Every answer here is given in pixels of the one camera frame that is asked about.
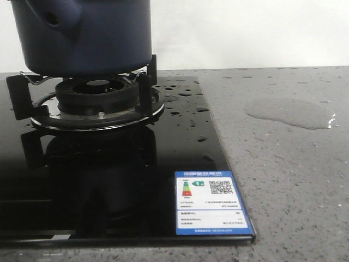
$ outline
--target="white wall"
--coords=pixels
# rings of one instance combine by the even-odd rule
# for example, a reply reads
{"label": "white wall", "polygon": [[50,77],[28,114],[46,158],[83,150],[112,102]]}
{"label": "white wall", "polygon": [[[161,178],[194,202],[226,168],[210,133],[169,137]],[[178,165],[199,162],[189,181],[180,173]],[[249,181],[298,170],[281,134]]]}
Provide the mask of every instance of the white wall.
{"label": "white wall", "polygon": [[[0,72],[26,69],[8,1]],[[152,0],[159,69],[349,65],[348,0]]]}

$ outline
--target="screw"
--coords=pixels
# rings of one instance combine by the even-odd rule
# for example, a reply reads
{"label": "screw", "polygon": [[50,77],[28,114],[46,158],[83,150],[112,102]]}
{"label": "screw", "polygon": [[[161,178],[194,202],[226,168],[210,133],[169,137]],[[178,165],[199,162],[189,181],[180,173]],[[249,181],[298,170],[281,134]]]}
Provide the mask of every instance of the screw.
{"label": "screw", "polygon": [[98,116],[98,118],[104,118],[105,117],[105,113],[104,112],[98,112],[97,116]]}

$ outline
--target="qr code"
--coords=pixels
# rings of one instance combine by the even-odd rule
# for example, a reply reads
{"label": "qr code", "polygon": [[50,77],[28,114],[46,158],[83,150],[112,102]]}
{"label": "qr code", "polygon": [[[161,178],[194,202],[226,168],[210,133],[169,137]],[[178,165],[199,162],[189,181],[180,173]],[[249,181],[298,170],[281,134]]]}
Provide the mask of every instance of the qr code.
{"label": "qr code", "polygon": [[211,187],[212,194],[232,194],[233,189],[229,180],[226,181],[210,181],[209,186]]}

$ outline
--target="black glass cooktop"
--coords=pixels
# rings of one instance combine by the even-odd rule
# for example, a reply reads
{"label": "black glass cooktop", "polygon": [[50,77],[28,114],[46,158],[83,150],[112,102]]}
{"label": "black glass cooktop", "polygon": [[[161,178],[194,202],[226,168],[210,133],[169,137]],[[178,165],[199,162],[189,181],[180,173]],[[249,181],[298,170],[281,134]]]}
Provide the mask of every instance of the black glass cooktop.
{"label": "black glass cooktop", "polygon": [[[58,82],[31,86],[33,100]],[[175,172],[229,170],[197,79],[158,79],[166,109],[154,125],[55,135],[36,130],[30,119],[17,121],[5,80],[0,84],[2,246],[254,238],[254,233],[176,234]]]}

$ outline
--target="gray countertop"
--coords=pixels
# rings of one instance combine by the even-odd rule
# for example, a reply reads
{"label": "gray countertop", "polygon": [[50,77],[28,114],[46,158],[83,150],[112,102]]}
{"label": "gray countertop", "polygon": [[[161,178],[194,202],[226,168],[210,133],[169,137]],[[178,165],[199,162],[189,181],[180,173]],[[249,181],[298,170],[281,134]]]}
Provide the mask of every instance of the gray countertop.
{"label": "gray countertop", "polygon": [[[159,72],[198,77],[257,229],[255,244],[2,249],[0,261],[349,261],[348,72],[349,67]],[[334,121],[327,119],[330,112]],[[321,129],[326,123],[332,128]]]}

